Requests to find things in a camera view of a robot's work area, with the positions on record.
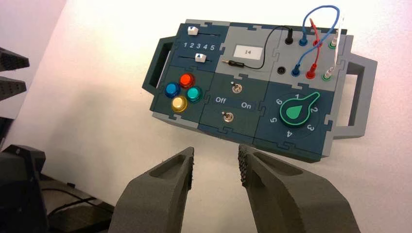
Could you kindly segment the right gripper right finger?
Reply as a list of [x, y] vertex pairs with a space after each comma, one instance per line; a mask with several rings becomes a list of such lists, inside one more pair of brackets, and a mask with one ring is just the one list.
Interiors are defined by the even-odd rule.
[[240, 180], [259, 233], [358, 233], [351, 206], [327, 179], [239, 145]]

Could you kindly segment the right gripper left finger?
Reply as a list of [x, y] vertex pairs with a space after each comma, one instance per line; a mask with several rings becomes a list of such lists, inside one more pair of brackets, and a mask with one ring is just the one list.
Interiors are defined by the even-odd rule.
[[117, 201], [110, 233], [179, 233], [192, 188], [194, 147], [132, 179]]

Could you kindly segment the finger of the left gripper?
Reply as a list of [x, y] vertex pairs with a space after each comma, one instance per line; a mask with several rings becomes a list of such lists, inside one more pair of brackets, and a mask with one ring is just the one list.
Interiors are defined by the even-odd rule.
[[0, 100], [8, 99], [27, 91], [24, 81], [0, 77]]
[[30, 63], [27, 57], [0, 48], [0, 71], [16, 70], [29, 66]]

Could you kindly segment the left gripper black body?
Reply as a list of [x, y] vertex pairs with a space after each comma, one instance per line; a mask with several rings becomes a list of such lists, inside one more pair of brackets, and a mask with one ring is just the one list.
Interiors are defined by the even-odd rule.
[[0, 118], [0, 147], [2, 148], [9, 129], [13, 123], [13, 119], [1, 117]]

